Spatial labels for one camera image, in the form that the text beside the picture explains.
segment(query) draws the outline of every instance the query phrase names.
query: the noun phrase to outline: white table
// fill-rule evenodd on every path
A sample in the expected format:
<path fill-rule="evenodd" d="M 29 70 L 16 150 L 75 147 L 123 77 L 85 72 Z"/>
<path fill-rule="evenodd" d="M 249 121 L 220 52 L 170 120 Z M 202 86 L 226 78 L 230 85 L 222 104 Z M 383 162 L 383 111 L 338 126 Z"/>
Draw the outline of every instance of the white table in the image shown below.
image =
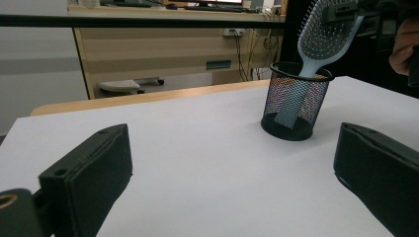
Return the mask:
<path fill-rule="evenodd" d="M 391 236 L 333 174 L 343 121 L 419 150 L 419 101 L 331 82 L 314 134 L 260 125 L 267 87 L 19 118 L 0 146 L 0 191 L 38 174 L 99 129 L 127 123 L 133 176 L 99 236 Z"/>

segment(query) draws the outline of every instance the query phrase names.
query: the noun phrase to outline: hairbrush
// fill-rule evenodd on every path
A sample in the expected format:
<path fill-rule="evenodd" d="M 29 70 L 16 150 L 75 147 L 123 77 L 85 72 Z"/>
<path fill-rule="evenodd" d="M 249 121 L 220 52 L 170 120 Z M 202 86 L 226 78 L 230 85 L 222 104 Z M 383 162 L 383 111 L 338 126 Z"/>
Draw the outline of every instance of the hairbrush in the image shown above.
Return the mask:
<path fill-rule="evenodd" d="M 322 14 L 329 6 L 351 2 L 355 0 L 318 0 L 308 9 L 310 13 L 297 43 L 303 64 L 298 77 L 302 80 L 295 80 L 292 92 L 276 115 L 279 124 L 293 128 L 310 85 L 304 78 L 313 78 L 318 69 L 338 60 L 348 50 L 364 17 L 354 13 L 353 19 L 326 25 L 322 23 Z"/>

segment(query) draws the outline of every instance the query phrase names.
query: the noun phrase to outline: mesh cup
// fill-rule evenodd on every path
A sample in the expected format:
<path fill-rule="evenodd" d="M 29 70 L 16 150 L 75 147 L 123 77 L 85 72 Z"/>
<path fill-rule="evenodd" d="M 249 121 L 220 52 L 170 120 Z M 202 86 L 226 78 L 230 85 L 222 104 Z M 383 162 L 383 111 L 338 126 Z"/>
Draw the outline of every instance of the mesh cup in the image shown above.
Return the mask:
<path fill-rule="evenodd" d="M 294 62 L 276 62 L 270 67 L 272 77 L 261 121 L 263 129 L 284 140 L 308 139 L 334 76 L 323 68 L 313 78 L 296 76 L 302 64 Z"/>

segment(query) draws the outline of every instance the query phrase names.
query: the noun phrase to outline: wall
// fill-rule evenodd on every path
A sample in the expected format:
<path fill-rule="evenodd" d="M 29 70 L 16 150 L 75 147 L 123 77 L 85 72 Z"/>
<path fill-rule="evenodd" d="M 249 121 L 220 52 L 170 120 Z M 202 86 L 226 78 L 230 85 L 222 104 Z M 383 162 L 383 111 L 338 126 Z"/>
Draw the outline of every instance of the wall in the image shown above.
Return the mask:
<path fill-rule="evenodd" d="M 67 0 L 1 0 L 0 14 L 67 16 Z M 71 29 L 0 28 L 0 135 L 39 106 L 87 100 Z"/>

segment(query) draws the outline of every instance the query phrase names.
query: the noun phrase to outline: power socket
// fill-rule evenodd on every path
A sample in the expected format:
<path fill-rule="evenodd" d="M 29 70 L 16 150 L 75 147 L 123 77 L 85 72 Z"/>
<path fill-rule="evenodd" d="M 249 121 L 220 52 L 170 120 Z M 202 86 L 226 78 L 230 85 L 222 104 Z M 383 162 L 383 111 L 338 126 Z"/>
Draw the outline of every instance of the power socket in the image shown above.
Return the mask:
<path fill-rule="evenodd" d="M 227 28 L 227 29 L 224 29 L 224 31 L 222 32 L 222 35 L 225 37 L 235 37 L 235 36 L 243 37 L 245 33 L 246 33 L 246 29 Z"/>

